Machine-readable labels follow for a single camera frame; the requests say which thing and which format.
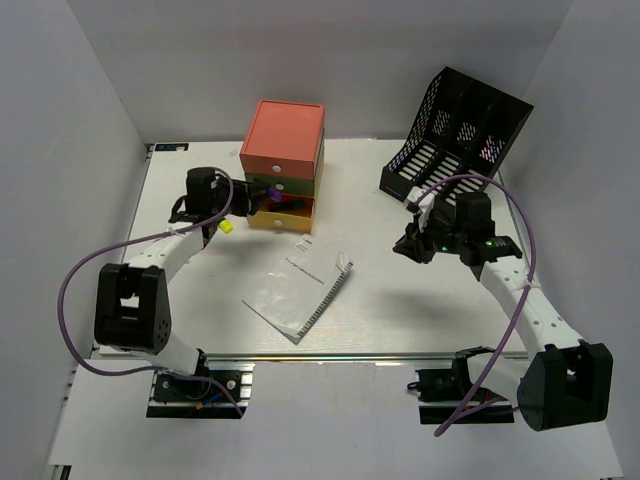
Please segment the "black purple highlighter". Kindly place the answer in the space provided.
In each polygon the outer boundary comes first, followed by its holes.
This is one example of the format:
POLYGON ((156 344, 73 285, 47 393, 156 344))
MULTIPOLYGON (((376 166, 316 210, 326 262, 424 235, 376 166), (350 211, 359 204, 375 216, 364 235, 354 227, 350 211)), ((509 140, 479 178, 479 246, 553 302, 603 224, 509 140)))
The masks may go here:
POLYGON ((269 198, 272 199, 274 202, 279 203, 281 201, 282 196, 277 189, 269 188, 267 194, 269 198))

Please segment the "yellow bottom drawer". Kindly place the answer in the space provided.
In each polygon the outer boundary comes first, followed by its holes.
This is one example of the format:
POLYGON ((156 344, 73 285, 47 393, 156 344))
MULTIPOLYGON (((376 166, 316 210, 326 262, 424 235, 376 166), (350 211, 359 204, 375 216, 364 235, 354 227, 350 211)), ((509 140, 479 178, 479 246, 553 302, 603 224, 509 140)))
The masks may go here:
POLYGON ((251 228, 256 229, 280 229, 299 233, 312 231, 315 199, 313 197, 283 195, 280 202, 303 200, 305 206, 301 209, 283 212, 259 212, 250 216, 247 222, 251 228))

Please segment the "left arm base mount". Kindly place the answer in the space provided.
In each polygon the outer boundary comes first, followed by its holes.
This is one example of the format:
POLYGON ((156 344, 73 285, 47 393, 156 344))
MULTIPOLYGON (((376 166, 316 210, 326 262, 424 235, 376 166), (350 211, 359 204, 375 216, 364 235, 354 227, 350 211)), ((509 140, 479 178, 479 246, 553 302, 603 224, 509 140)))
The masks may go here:
POLYGON ((201 360, 197 375, 215 381, 182 380, 155 374, 146 417, 151 419, 238 420, 251 396, 253 366, 248 363, 201 360))

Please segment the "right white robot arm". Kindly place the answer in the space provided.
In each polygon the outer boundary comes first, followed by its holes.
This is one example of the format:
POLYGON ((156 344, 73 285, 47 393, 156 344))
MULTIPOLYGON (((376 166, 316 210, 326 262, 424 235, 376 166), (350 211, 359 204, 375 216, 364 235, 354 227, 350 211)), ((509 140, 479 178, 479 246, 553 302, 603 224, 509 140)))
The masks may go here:
POLYGON ((419 187, 410 191, 404 205, 414 219, 394 252, 420 264, 438 253, 457 256, 516 322, 529 363, 499 357, 488 368, 493 349, 468 348, 456 353, 449 370, 422 375, 412 389, 424 402, 472 399, 486 390, 518 407, 535 431, 605 420, 613 372, 609 349, 587 342, 528 279, 521 250, 495 232, 486 194, 460 195, 452 218, 436 204, 434 194, 419 187))

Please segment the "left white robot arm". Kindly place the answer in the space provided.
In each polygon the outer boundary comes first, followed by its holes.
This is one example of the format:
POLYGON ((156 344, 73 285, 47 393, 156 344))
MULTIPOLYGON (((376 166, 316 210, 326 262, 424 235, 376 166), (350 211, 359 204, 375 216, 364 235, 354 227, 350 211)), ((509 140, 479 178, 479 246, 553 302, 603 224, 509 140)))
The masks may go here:
POLYGON ((201 351, 172 331, 168 286, 217 232, 232 230, 228 216, 253 216, 269 200, 279 202, 281 193, 263 181, 230 179, 215 167, 189 170, 167 229, 128 262, 101 269, 95 341, 177 373, 177 387, 188 398, 205 396, 211 374, 200 367, 201 351))

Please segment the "black yellow highlighter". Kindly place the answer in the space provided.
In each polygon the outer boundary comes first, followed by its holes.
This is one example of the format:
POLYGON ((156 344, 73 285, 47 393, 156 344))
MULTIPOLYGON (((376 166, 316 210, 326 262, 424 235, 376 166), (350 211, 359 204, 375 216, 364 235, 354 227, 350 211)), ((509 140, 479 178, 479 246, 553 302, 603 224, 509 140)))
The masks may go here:
POLYGON ((218 224, 219 229, 225 233, 225 234, 229 234, 230 232, 233 231, 234 227, 233 224, 228 221, 228 220, 222 220, 219 224, 218 224))

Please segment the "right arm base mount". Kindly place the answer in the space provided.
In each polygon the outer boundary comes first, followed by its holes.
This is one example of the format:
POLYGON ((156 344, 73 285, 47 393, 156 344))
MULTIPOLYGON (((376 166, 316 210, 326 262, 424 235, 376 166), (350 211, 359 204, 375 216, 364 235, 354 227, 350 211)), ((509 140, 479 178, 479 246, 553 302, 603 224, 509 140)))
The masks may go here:
MULTIPOLYGON (((447 420, 473 385, 473 381, 469 379, 467 360, 475 360, 481 354, 492 353, 491 348, 474 347, 457 352, 450 367, 417 370, 417 379, 408 383, 406 389, 417 395, 420 423, 437 425, 447 420)), ((463 417, 457 423, 510 424, 515 421, 515 413, 516 409, 508 401, 500 401, 463 417)))

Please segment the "orange top drawer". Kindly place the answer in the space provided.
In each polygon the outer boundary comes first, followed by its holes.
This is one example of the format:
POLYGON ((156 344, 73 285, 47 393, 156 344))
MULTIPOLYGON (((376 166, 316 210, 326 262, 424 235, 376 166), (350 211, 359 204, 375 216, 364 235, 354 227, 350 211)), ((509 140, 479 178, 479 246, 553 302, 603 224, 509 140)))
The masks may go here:
POLYGON ((260 100, 239 154, 244 172, 314 179, 324 122, 323 105, 260 100))

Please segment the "green drawer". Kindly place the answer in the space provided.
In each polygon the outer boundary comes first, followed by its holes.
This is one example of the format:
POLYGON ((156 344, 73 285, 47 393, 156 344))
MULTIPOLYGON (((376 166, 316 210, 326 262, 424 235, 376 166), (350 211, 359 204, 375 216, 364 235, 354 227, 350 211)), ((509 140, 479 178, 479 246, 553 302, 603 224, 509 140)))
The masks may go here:
POLYGON ((261 181, 267 183, 286 195, 315 197, 320 188, 320 182, 317 179, 308 180, 257 173, 245 173, 244 176, 246 181, 261 181))

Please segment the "black pink highlighter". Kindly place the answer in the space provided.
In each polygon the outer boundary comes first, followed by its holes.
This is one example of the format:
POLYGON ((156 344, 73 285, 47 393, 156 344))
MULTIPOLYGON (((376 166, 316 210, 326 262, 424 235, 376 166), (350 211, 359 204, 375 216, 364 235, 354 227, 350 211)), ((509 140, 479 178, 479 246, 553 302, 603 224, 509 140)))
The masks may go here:
POLYGON ((270 204, 268 206, 268 211, 269 212, 292 211, 292 210, 301 209, 304 206, 305 206, 305 202, 303 200, 278 202, 278 203, 270 204))

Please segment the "white safety instructions booklet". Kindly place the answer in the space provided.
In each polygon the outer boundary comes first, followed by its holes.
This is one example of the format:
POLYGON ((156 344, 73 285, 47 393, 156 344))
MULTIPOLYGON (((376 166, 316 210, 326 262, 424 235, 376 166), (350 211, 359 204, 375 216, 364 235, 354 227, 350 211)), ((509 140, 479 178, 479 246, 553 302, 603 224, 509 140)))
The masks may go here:
POLYGON ((335 246, 303 235, 256 280, 243 303, 297 344, 333 301, 353 265, 335 246))

